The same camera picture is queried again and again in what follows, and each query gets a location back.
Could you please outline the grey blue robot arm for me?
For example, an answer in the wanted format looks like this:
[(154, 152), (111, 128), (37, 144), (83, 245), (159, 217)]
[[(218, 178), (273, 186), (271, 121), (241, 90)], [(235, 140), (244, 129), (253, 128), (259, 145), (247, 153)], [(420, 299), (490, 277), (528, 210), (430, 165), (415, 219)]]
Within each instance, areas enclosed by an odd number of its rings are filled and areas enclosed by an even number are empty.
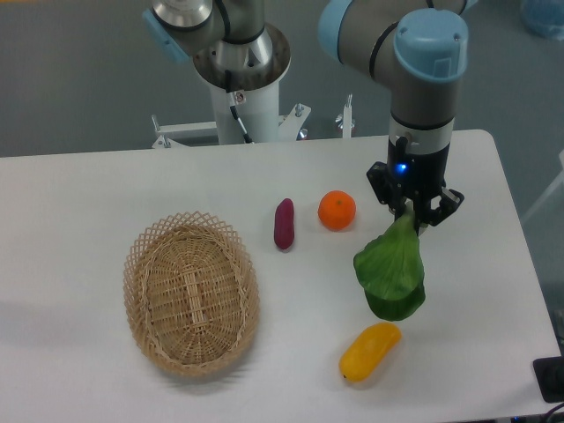
[[(367, 178), (381, 204), (438, 226), (463, 202), (444, 174), (467, 68), (466, 1), (331, 1), (318, 24), (328, 56), (390, 91), (388, 156)], [(221, 144), (279, 141), (278, 83), (291, 61), (261, 1), (154, 1), (143, 19), (209, 86)]]

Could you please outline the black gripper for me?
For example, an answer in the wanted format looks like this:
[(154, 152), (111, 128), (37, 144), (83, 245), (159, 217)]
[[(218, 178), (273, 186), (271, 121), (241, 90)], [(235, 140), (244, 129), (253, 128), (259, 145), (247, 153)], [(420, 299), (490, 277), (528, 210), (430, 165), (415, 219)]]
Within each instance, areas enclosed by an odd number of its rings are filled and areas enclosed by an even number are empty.
[[(378, 202), (394, 216), (402, 216), (406, 200), (412, 201), (417, 234), (429, 226), (440, 225), (464, 201), (461, 192), (446, 188), (444, 175), (450, 141), (449, 126), (431, 130), (392, 126), (387, 160), (377, 161), (367, 171)], [(433, 208), (436, 198), (439, 203)]]

